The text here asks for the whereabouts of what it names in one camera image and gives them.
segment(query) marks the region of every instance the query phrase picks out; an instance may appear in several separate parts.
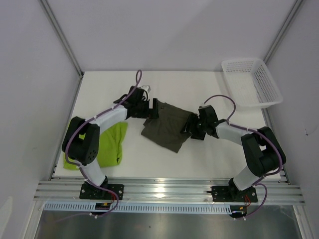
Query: white table surface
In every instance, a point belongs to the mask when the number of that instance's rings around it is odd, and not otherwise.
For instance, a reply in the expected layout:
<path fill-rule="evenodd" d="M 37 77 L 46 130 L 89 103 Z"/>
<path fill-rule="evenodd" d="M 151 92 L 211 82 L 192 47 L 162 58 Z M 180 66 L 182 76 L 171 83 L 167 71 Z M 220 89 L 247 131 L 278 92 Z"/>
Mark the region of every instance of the white table surface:
<path fill-rule="evenodd" d="M 90 118 L 109 108 L 112 102 L 127 94 L 135 84 L 135 72 L 85 72 L 72 117 Z M 222 72 L 143 72 L 140 85 L 151 86 L 151 98 L 158 98 L 179 108 L 197 113 L 208 97 L 228 94 Z M 227 118 L 232 105 L 227 99 L 209 102 L 219 119 Z M 178 153 L 162 148 L 141 136 L 145 119 L 128 119 L 122 144 L 120 165 L 103 168 L 108 177 L 229 179 L 245 166 L 243 148 L 223 139 L 206 136 L 204 141 L 188 139 Z M 265 126 L 261 110 L 237 111 L 231 121 L 243 126 Z M 55 176 L 80 176 L 79 171 L 63 168 L 63 153 Z M 266 180 L 278 180 L 279 174 Z"/>

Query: white enclosure panel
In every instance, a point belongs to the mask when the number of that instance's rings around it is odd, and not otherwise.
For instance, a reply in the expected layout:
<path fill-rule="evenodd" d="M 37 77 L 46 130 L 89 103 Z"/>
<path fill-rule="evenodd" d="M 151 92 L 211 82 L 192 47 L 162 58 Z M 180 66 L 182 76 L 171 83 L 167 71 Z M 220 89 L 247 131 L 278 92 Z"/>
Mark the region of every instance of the white enclosure panel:
<path fill-rule="evenodd" d="M 73 111 L 73 117 L 88 118 L 107 109 L 114 100 L 127 94 L 135 84 L 135 72 L 86 72 Z M 197 113 L 209 96 L 226 94 L 220 72 L 143 72 L 141 85 L 150 85 L 151 97 Z M 220 119 L 232 112 L 224 98 L 210 102 Z M 204 141 L 188 139 L 176 154 L 141 136 L 145 119 L 128 119 L 123 146 L 123 160 L 115 167 L 103 168 L 109 177 L 229 179 L 245 166 L 242 146 L 206 136 Z M 260 110 L 236 112 L 232 122 L 249 127 L 265 125 Z M 60 155 L 55 176 L 80 176 L 79 171 L 63 168 Z M 270 176 L 278 180 L 279 175 Z"/>
<path fill-rule="evenodd" d="M 78 76 L 36 0 L 0 1 L 0 207 L 3 239 L 18 239 L 48 177 Z"/>
<path fill-rule="evenodd" d="M 307 0 L 269 70 L 284 102 L 271 107 L 292 183 L 301 186 L 319 237 L 319 1 Z"/>
<path fill-rule="evenodd" d="M 221 70 L 263 58 L 294 0 L 49 0 L 84 71 Z"/>

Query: metal floor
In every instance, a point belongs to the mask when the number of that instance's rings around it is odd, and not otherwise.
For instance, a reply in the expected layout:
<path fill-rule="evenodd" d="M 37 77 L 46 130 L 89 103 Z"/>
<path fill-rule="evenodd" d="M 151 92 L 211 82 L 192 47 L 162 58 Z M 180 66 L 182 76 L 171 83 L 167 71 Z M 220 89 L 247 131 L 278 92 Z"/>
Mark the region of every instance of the metal floor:
<path fill-rule="evenodd" d="M 292 206 L 264 206 L 246 221 L 228 215 L 111 213 L 61 222 L 74 212 L 43 211 L 37 239 L 301 239 Z"/>

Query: black mounting plate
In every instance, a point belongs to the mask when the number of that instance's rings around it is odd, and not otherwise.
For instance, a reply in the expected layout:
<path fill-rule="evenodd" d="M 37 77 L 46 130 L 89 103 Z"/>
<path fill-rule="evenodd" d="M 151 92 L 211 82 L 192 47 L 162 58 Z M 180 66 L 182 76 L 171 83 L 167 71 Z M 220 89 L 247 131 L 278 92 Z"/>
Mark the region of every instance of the black mounting plate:
<path fill-rule="evenodd" d="M 123 184 L 108 184 L 107 189 L 112 190 L 114 193 L 116 193 L 119 196 L 119 200 L 123 199 Z M 111 200 L 112 196 L 110 193 L 106 191 L 95 188 L 94 186 L 88 183 L 83 183 L 80 192 L 80 199 Z"/>
<path fill-rule="evenodd" d="M 211 195 L 213 196 L 213 202 L 227 202 L 227 203 L 245 203 L 245 195 L 247 195 L 252 203 L 257 203 L 257 193 L 254 187 L 250 187 L 245 190 L 245 193 L 233 198 L 228 191 L 228 186 L 212 186 Z"/>

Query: dark green cloth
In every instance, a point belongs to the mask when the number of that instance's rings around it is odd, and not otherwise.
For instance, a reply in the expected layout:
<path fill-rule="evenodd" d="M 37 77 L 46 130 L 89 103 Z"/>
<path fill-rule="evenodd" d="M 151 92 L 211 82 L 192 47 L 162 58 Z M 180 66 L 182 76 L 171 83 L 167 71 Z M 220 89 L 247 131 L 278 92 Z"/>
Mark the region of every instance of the dark green cloth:
<path fill-rule="evenodd" d="M 180 133 L 192 113 L 158 101 L 159 118 L 147 119 L 141 135 L 156 144 L 178 153 L 183 143 L 191 136 Z"/>

